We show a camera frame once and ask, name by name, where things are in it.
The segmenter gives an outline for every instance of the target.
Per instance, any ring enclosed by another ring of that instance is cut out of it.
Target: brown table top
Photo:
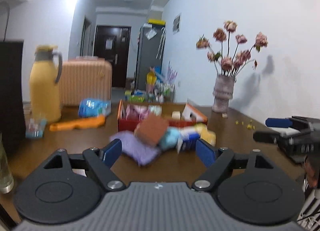
[[[9,167],[15,178],[15,186],[59,148],[67,149],[69,154],[78,154],[90,147],[104,147],[108,144],[109,137],[117,132],[117,110],[118,105],[113,105],[112,113],[107,118],[105,126],[98,129],[66,132],[46,130],[44,138],[26,140],[17,153],[9,158]],[[303,173],[302,168],[293,164],[277,146],[255,143],[252,138],[253,131],[246,127],[250,122],[249,117],[233,109],[230,109],[227,119],[222,118],[221,114],[213,113],[211,107],[199,107],[199,110],[208,117],[208,129],[216,133],[217,147],[229,147],[236,153],[249,153],[253,149],[260,149],[291,178],[296,179]],[[76,119],[77,113],[77,108],[64,108],[62,121]],[[256,121],[253,121],[252,125],[255,126],[255,130],[267,129]],[[151,165],[141,168],[129,157],[121,155],[112,167],[112,171],[126,184],[131,181],[186,181],[191,184],[205,170],[205,166],[195,152],[183,152],[177,155],[175,150],[163,153]],[[20,221],[12,204],[13,194],[14,190],[9,194],[1,195],[1,203],[15,221]]]

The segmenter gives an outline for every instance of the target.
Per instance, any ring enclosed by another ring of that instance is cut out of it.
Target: gray ceramic vase
[[[227,113],[229,100],[233,98],[233,88],[235,78],[230,76],[218,75],[213,89],[214,104],[212,110],[216,113]]]

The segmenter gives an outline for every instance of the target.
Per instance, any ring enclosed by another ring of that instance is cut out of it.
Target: orange plastic object
[[[88,129],[88,128],[98,128],[101,125],[104,125],[106,118],[103,115],[98,117],[90,117],[85,119],[78,119],[65,123],[55,123],[50,125],[50,131],[69,131],[73,129]]]

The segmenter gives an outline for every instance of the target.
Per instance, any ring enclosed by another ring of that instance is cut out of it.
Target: yellow kettle
[[[54,123],[61,118],[58,82],[62,73],[62,55],[53,52],[57,46],[42,45],[36,49],[36,59],[30,75],[30,98],[35,119]],[[53,57],[59,57],[58,68]]]

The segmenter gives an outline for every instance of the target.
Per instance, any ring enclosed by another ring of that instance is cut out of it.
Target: pink suitcase
[[[110,100],[112,65],[105,60],[70,60],[62,65],[61,105],[78,106],[81,100]]]

